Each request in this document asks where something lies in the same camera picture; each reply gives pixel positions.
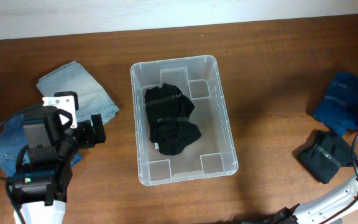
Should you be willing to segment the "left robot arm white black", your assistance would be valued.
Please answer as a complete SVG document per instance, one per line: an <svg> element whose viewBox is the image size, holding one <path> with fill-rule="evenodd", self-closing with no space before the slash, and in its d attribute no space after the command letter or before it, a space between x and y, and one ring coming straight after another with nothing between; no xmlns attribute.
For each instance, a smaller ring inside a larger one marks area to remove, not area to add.
<svg viewBox="0 0 358 224"><path fill-rule="evenodd" d="M16 223L61 223L71 163L80 149L104 143L100 114L71 126L73 115L55 106L38 106L24 114L25 145L16 159L16 172L6 180Z"/></svg>

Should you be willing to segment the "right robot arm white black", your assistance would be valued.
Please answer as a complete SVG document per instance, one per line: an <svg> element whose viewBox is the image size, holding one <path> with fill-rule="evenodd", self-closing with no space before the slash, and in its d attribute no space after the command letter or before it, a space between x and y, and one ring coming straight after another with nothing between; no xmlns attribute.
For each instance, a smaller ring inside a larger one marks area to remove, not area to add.
<svg viewBox="0 0 358 224"><path fill-rule="evenodd" d="M355 174L335 189L308 203L284 207L261 223L324 224L333 223L358 210L358 162L352 163Z"/></svg>

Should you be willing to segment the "black garment with tape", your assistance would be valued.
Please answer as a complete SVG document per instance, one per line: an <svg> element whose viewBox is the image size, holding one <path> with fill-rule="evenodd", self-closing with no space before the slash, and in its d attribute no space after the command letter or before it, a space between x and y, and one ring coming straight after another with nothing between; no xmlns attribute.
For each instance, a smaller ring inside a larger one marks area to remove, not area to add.
<svg viewBox="0 0 358 224"><path fill-rule="evenodd" d="M159 153L178 155L202 136L199 127L190 122L195 106L177 86L164 83L147 89L144 100L149 139L158 144Z"/></svg>

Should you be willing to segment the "light blue jeans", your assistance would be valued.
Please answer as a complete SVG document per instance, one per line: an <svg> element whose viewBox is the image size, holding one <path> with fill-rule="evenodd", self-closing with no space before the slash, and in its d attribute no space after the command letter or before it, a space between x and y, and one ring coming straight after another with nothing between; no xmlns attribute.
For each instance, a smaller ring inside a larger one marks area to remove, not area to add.
<svg viewBox="0 0 358 224"><path fill-rule="evenodd" d="M57 92L74 91L78 95L78 121L91 119L100 114L103 124L108 123L119 111L106 90L76 61L72 61L39 79L37 88L43 96L53 96Z"/></svg>

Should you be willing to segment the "teal blue garment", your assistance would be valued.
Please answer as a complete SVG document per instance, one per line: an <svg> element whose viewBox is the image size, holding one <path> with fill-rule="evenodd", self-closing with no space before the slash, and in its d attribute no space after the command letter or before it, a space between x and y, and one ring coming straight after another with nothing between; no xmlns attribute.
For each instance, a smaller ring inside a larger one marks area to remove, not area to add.
<svg viewBox="0 0 358 224"><path fill-rule="evenodd" d="M358 78L339 72L313 111L313 118L339 136L358 129Z"/></svg>

